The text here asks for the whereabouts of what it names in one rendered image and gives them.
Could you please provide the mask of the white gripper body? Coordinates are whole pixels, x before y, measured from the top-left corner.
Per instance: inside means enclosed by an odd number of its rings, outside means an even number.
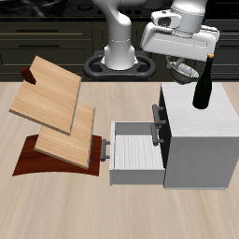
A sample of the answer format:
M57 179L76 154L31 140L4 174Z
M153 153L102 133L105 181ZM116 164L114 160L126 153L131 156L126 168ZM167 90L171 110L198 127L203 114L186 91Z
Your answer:
M190 38L173 35L173 30L148 23L141 38L143 51L205 62L208 53L215 52L219 39L216 27L202 25Z

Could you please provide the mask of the grey white bowl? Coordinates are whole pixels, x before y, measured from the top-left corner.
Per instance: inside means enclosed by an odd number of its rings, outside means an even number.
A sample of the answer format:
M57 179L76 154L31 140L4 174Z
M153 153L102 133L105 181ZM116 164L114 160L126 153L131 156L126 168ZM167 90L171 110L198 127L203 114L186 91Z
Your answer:
M181 85L189 84L199 78L198 72L184 63L173 62L170 73L173 80Z

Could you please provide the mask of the white grey cabinet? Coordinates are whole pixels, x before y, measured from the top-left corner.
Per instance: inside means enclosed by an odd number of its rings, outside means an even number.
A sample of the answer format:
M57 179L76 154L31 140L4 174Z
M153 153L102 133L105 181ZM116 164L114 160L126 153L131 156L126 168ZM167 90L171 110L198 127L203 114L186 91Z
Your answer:
M209 106L192 105L195 85L163 82L160 128L167 190L226 189L239 160L239 117L219 83Z

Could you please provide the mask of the white grey cabinet drawer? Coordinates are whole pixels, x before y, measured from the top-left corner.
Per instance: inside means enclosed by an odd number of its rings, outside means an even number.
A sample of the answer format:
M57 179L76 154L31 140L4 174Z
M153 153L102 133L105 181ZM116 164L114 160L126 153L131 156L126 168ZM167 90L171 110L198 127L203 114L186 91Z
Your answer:
M110 185L162 185L161 146L153 145L150 121L111 121L110 140L101 143L101 161L109 159Z

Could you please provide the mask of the dark green wine bottle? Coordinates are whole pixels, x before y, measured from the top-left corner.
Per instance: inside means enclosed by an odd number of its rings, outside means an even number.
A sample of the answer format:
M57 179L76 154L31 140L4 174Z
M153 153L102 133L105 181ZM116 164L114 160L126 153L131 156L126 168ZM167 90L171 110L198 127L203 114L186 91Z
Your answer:
M213 60L214 54L208 53L204 72L195 87L192 105L197 109L206 109L209 105L212 92L211 68Z

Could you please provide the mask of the wooden wine rack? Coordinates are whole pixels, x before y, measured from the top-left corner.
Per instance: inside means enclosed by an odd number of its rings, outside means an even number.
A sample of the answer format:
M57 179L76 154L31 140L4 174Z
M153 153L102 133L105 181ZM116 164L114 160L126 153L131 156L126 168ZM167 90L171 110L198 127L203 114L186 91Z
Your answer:
M78 100L81 77L38 56L21 75L23 82L9 111L41 128L25 139L14 174L98 176L102 138L93 133L95 109Z

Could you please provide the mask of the dark kitchen cupboards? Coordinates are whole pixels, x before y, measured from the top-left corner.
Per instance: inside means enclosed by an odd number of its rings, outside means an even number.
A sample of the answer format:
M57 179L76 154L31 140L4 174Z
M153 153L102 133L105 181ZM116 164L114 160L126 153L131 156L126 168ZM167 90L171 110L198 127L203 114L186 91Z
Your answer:
M212 79L239 81L239 20L206 20L219 29ZM39 56L78 75L107 45L107 26L96 21L0 21L0 81L21 81L21 69Z

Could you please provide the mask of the flat black base plate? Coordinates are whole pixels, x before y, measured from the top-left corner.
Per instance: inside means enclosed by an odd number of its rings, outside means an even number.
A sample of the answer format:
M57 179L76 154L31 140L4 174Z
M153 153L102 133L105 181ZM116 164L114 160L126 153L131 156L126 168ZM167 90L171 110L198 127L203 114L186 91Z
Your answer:
M92 81L147 81L156 72L156 64L142 50L135 52L138 61L132 68L126 70L113 70L101 63L105 56L102 50L97 50L84 63L83 72Z

